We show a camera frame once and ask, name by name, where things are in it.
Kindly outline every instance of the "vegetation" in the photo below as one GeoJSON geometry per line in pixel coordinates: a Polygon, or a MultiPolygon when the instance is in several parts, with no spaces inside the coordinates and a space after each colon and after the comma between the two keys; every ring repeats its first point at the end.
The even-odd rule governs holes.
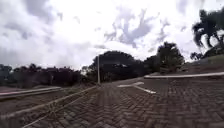
{"type": "Polygon", "coordinates": [[[200,21],[195,23],[192,27],[194,32],[194,41],[197,46],[204,47],[202,37],[205,37],[206,44],[210,48],[203,56],[203,58],[224,54],[224,7],[218,11],[207,12],[201,10],[200,21]],[[213,45],[211,39],[215,39],[218,44],[213,45]]]}
{"type": "Polygon", "coordinates": [[[31,64],[12,70],[10,66],[0,65],[0,85],[29,88],[35,85],[71,86],[80,82],[88,82],[88,79],[69,67],[42,68],[31,64]]]}
{"type": "Polygon", "coordinates": [[[191,53],[191,56],[190,56],[192,60],[200,60],[202,59],[202,57],[203,57],[202,53],[196,53],[196,52],[191,53]]]}

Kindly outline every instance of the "cloudy sky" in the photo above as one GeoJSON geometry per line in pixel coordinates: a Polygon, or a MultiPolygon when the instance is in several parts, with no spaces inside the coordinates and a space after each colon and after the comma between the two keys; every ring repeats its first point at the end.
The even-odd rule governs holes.
{"type": "Polygon", "coordinates": [[[144,60],[163,41],[186,60],[199,51],[191,26],[200,9],[224,0],[0,0],[0,63],[71,66],[92,63],[107,50],[144,60]]]}

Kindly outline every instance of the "white cloud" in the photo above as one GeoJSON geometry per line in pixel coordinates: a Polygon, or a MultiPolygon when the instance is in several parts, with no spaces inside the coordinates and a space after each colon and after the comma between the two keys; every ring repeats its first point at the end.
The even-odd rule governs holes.
{"type": "Polygon", "coordinates": [[[191,27],[199,20],[199,9],[217,10],[224,5],[222,0],[201,1],[0,0],[0,63],[80,68],[105,51],[97,45],[143,60],[156,53],[163,39],[177,43],[189,60],[189,53],[198,51],[191,27]],[[139,27],[139,15],[146,8],[144,21],[150,19],[139,27]],[[104,34],[115,31],[115,21],[116,37],[124,34],[121,18],[131,37],[123,43],[105,42],[104,34]]]}

